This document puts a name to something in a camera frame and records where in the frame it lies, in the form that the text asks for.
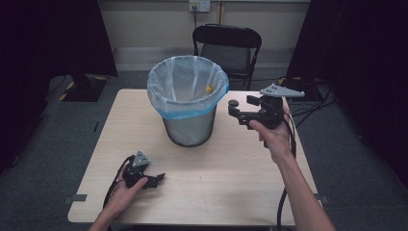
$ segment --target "metal trash can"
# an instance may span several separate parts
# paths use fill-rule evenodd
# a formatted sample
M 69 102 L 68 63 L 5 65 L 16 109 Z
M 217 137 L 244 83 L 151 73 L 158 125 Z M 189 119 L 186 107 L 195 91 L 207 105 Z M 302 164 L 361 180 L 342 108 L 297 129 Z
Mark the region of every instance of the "metal trash can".
M 197 56 L 166 59 L 152 68 L 147 81 L 150 103 L 162 116 L 169 138 L 186 147 L 210 138 L 217 103 L 228 88 L 221 67 Z

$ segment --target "hand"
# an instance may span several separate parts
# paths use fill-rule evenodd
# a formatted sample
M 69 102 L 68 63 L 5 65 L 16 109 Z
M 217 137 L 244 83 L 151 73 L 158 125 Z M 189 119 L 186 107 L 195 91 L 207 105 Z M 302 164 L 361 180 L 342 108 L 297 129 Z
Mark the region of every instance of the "hand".
M 289 122 L 290 111 L 287 107 L 283 107 L 285 112 L 284 119 Z M 265 141 L 268 145 L 270 156 L 274 163 L 278 164 L 281 157 L 292 155 L 289 140 L 289 130 L 285 123 L 279 124 L 274 130 L 269 130 L 262 123 L 251 120 L 249 125 L 259 133 L 259 141 Z
M 111 222 L 129 207 L 136 193 L 147 182 L 147 178 L 143 177 L 132 188 L 127 188 L 122 174 L 123 170 L 119 174 L 119 181 L 111 194 L 108 204 L 96 218 L 89 231 L 107 230 Z
M 132 188 L 127 188 L 122 174 L 123 170 L 119 174 L 118 183 L 116 184 L 111 197 L 109 198 L 108 204 L 105 207 L 105 210 L 112 212 L 115 216 L 118 216 L 129 207 L 136 193 L 147 182 L 147 178 L 143 177 Z

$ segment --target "forearm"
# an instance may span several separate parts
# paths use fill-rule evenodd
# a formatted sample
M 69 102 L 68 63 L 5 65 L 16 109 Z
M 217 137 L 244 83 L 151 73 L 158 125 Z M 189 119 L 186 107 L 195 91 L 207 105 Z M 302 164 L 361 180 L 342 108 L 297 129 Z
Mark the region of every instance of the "forearm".
M 291 201 L 296 230 L 335 230 L 330 218 L 316 200 L 296 160 L 286 155 L 277 163 Z
M 102 210 L 93 225 L 89 228 L 89 231 L 106 231 L 115 218 L 115 213 L 109 210 Z

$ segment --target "plastic bag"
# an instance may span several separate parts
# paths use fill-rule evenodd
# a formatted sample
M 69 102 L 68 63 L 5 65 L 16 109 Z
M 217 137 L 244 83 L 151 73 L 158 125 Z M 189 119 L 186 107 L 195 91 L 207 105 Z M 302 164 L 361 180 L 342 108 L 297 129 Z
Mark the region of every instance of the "plastic bag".
M 197 56 L 164 60 L 152 68 L 147 81 L 150 103 L 165 119 L 208 114 L 228 89 L 221 67 Z

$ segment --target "electrical outlet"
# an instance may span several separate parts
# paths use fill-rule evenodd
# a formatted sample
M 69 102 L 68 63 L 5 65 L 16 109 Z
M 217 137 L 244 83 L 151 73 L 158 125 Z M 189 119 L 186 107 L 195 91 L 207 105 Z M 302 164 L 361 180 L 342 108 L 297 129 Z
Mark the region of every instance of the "electrical outlet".
M 194 9 L 193 9 L 194 7 L 195 7 L 195 11 L 199 12 L 200 0 L 189 0 L 190 12 L 194 12 Z
M 195 7 L 196 12 L 208 13 L 210 11 L 211 0 L 189 0 L 190 12 L 194 12 L 193 7 Z

